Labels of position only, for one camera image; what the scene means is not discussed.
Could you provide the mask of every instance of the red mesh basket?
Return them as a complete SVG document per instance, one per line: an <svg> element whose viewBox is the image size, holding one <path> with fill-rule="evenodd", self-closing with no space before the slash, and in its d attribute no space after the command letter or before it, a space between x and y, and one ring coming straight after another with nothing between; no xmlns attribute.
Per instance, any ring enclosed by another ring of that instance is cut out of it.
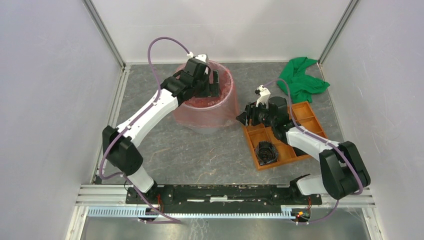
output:
<svg viewBox="0 0 424 240"><path fill-rule="evenodd" d="M185 64L179 66L177 71L184 66ZM236 123L236 116L239 115L236 85L230 71L214 61L209 61L208 66L212 71L219 72L219 97L193 97L173 111L177 123L202 134L214 133ZM212 73L209 81L213 82Z"/></svg>

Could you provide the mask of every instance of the white wall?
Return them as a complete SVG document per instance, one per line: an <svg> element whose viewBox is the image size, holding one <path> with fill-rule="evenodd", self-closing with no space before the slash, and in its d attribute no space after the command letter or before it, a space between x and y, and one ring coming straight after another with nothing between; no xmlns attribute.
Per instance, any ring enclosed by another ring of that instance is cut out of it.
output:
<svg viewBox="0 0 424 240"><path fill-rule="evenodd" d="M147 62L150 42L173 37L195 54L233 61L320 57L349 0L93 0L126 62ZM185 53L157 43L153 61Z"/></svg>
<svg viewBox="0 0 424 240"><path fill-rule="evenodd" d="M355 142L387 239L422 239L424 2L360 1L323 64Z"/></svg>
<svg viewBox="0 0 424 240"><path fill-rule="evenodd" d="M0 23L0 239L63 239L120 68L81 0L2 1Z"/></svg>

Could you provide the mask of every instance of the gray floor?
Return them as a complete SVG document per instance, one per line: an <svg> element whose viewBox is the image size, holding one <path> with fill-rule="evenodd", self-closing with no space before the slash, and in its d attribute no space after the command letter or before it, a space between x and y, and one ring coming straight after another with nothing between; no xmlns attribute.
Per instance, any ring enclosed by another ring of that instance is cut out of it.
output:
<svg viewBox="0 0 424 240"><path fill-rule="evenodd" d="M279 76L286 63L224 63L236 84L240 110L257 99L254 90ZM167 78L178 64L155 66L160 77ZM307 74L322 78L317 65ZM133 65L130 69L118 123L131 117L155 93L156 82L148 65ZM269 87L273 96L284 96L277 87ZM311 106L328 137L342 141L328 92L312 97ZM257 171L249 152L242 127L229 126L217 133L203 135L175 123L172 114L166 116L145 137L138 150L144 158L143 166L158 184L287 184L304 174L320 172L314 159ZM109 163L105 173L116 169ZM105 184L123 183L119 177L105 180Z"/></svg>
<svg viewBox="0 0 424 240"><path fill-rule="evenodd" d="M325 209L313 209L316 219ZM133 218L88 217L83 240L369 240L361 209L337 209L330 218L308 226L286 219L182 218L182 224L142 224Z"/></svg>

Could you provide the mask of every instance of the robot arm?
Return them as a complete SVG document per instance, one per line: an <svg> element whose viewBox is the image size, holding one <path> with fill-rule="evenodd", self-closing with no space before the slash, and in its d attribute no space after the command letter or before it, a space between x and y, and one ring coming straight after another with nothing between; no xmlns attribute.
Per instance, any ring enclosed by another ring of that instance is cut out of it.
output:
<svg viewBox="0 0 424 240"><path fill-rule="evenodd" d="M209 83L211 73L213 83ZM220 94L218 71L211 72L208 67L208 56L201 54L190 58L184 69L165 79L160 88L160 97L156 102L159 90L132 117L116 128L107 126L102 133L103 153L105 153L112 141L125 130L106 157L143 193L152 188L155 181L142 166L143 157L137 147L161 119L184 101L192 97L218 97Z"/></svg>
<svg viewBox="0 0 424 240"><path fill-rule="evenodd" d="M290 182L290 187L297 197L329 194L339 200L359 190L354 175L347 166L341 165L344 161L332 146L336 146L344 154L362 185L365 187L370 184L370 176L358 149L352 142L331 141L307 131L303 126L296 126L290 119L285 98L279 96L269 98L270 92L263 86L258 87L255 93L259 95L258 101L248 103L237 120L245 126L264 124L265 127L271 127L275 138L319 161L321 175L301 176Z"/></svg>

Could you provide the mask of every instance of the purple cable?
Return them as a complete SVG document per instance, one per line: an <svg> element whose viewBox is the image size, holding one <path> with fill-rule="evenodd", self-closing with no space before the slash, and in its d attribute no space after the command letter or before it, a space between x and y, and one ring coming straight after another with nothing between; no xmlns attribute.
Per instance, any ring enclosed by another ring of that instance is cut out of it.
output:
<svg viewBox="0 0 424 240"><path fill-rule="evenodd" d="M350 169L350 171L352 172L352 174L353 174L353 177L355 178L355 180L356 180L356 182L357 182L357 184L358 184L358 186L359 186L359 191L358 192L354 192L354 193L352 193L352 195L360 195L362 192L363 192L363 190L364 190L364 186L362 185L362 182L361 182L361 180L359 179L359 176L358 176L358 174L355 172L355 169L354 169L354 167L352 166L352 164L348 161L348 159L345 157L345 155L343 154L343 152L342 151L340 151L338 148L337 148L337 146L335 146L334 144L332 144L331 142L327 142L327 139L324 139L324 138L322 138L322 137L320 137L320 136L317 136L317 135L315 135L315 134L312 134L311 132L309 132L309 131L307 131L307 130L304 130L303 128L301 128L299 125L298 125L298 123L296 122L296 120L295 120L295 117L294 117L294 114L293 114L293 109L292 109L292 98L290 97L290 90L289 90L289 85L287 84L287 82L286 81L284 81L283 79L281 79L281 78L279 78L278 80L273 80L273 81L270 81L270 82L268 82L266 85L270 85L270 84L272 84L272 83L274 83L274 82L277 82L277 81L282 81L283 83L284 83L284 85L285 85L285 87L286 87L286 89L287 89L287 95L288 95L288 105L289 105L289 107L290 107L290 114L291 114L291 120L293 121L293 123L294 123L294 125L296 126L296 128L298 129L298 130L300 130L302 133L304 133L304 134L306 134L306 135L308 135L308 136L310 136L310 137L312 137L312 138L314 138L314 139L316 139L316 140L318 140L318 141L320 141L320 142L322 142L322 143L324 143L324 144L327 144L328 146L330 146L330 147L332 147L340 156L341 156L341 158L343 159L343 161L346 163L346 165L347 165L347 167ZM324 216L324 217L322 217L322 218L320 218L320 219L317 219L317 220L313 220L313 221L308 221L308 222L299 222L299 224L301 224L301 225L308 225L308 224L313 224L313 223L318 223L318 222L321 222L321 221L323 221L323 220L326 220L326 219L328 219L331 215L333 215L334 214L334 212L336 211L336 209L337 209L337 206L339 205L339 200L337 200L336 202L335 202L335 205L334 205L334 208L330 211L330 213L329 214L327 214L326 216Z"/></svg>
<svg viewBox="0 0 424 240"><path fill-rule="evenodd" d="M156 38L155 40L153 40L151 43L150 43L150 45L148 46L148 49L147 49L147 60L148 60L148 65L150 66L150 69L151 69L151 71L153 72L153 75L154 75L154 78L156 79L156 83L157 83L157 95L156 95L156 97L154 98L154 100L153 100L153 102L149 105L149 106L147 106L139 115L137 115L129 124L128 124L128 126L132 126L135 122L137 122L137 120L139 120L145 113L147 113L147 111L149 111L153 106L154 106L154 104L159 100L159 98L161 97L161 92L162 92L162 90L161 90L161 79L159 78L159 76L157 75L157 73L156 73L156 71L155 71L155 68L153 67L153 64L152 64L152 58L151 58L151 55L150 55L150 53L151 53L151 50L152 50L152 47L153 47L153 44L155 44L157 41L159 41L159 40L170 40L170 41L173 41L173 42L175 42L175 43L177 43L178 45L180 45L186 52L187 52L187 54L189 54L190 53L190 51L181 43L181 42L179 42L179 41L177 41L177 40L175 40L175 39L173 39L173 38L171 38L171 37L167 37L167 36L161 36L161 37L158 37L158 38ZM111 149L112 149L112 147L116 144L116 142L118 141L118 139L120 138L120 137L122 137L124 134L125 134L125 132L128 130L128 128L126 127L126 128L124 128L119 134L118 134L118 136L116 136L113 140L112 140L112 142L109 144L109 146L107 146L107 148L106 148L106 150L104 151L104 154L103 154L103 157L102 157L102 159L101 159L101 161L100 161L100 166L99 166L99 176L100 176L100 178L101 179L103 179L103 180L107 180L107 179L111 179L111 178L113 178L113 177L115 177L115 176L118 176L118 175L123 175L123 177L128 181L128 182L131 182L121 171L118 171L118 172L115 172L115 173L113 173L113 174L111 174L111 175L109 175L109 176L105 176L104 174L103 174L103 167L104 167L104 165L105 165L105 161L106 161L106 158L108 157L108 155L109 155L109 152L111 151ZM160 211L159 210L157 210L156 208L154 208L151 204L150 204L150 202L148 202L148 200L144 197L144 195L141 193L141 191L136 187L136 186L134 186L134 189L137 191L137 193L140 195L140 197L141 197L141 199L143 199L143 201L149 206L149 207L151 207L152 209L154 209L155 211L157 211L158 213L160 213ZM160 213L162 216L164 216L165 218L168 218L168 219L170 219L170 220L172 220L172 221L161 221L161 222L149 222L149 223L155 223L155 224L159 224L159 223L163 223L163 224L166 224L166 223L180 223L181 221L180 220L178 220L178 219L175 219L175 218L172 218L172 217L170 217L170 216L167 216L167 215L165 215L165 214L163 214L163 213Z"/></svg>
<svg viewBox="0 0 424 240"><path fill-rule="evenodd" d="M133 185L133 183L128 179L127 176L123 176L123 178L125 180L128 181L129 184ZM169 221L145 221L145 223L147 224L180 224L181 221L173 218L171 216L168 216L164 213L162 213L159 209L157 209L156 207L154 207L148 200L147 198L144 196L144 194L136 187L133 185L133 188L135 189L135 191L137 192L137 194L140 196L140 198L151 208L153 209L155 212L157 212L159 215L169 219Z"/></svg>
<svg viewBox="0 0 424 240"><path fill-rule="evenodd" d="M265 84L263 85L263 87L264 87L264 88L266 88L266 87L268 87L269 85L271 85L271 84L273 84L273 83L277 82L278 80L280 80L280 78L277 78L277 79L274 79L274 80L272 80L272 81L269 81L269 82L265 83Z"/></svg>

